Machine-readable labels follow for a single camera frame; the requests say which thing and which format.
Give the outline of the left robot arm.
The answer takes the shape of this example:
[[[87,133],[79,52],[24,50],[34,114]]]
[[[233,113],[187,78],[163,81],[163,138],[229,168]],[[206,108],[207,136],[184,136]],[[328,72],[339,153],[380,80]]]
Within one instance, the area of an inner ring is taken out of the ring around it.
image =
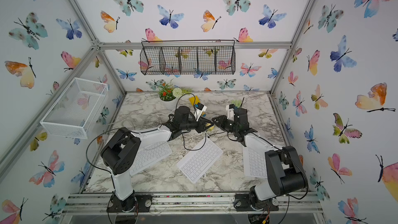
[[[178,107],[169,120],[154,129],[130,131],[120,128],[101,151],[104,164],[111,170],[114,193],[107,207],[109,213],[138,211],[138,200],[131,183],[130,169],[142,145],[166,143],[182,135],[183,131],[195,130],[202,133],[212,127],[212,121],[202,117],[207,107],[201,103],[194,106],[194,112],[186,106]]]

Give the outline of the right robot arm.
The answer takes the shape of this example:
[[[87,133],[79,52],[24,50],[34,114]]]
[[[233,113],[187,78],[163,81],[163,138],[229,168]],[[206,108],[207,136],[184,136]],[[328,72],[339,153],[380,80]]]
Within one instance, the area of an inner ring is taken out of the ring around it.
[[[257,130],[250,127],[248,111],[227,107],[227,115],[212,118],[212,123],[227,134],[233,134],[235,140],[254,150],[266,166],[266,181],[251,187],[248,194],[248,206],[259,211],[272,209],[273,200],[283,195],[305,189],[309,191],[308,179],[299,160],[297,151],[292,146],[277,147]]]

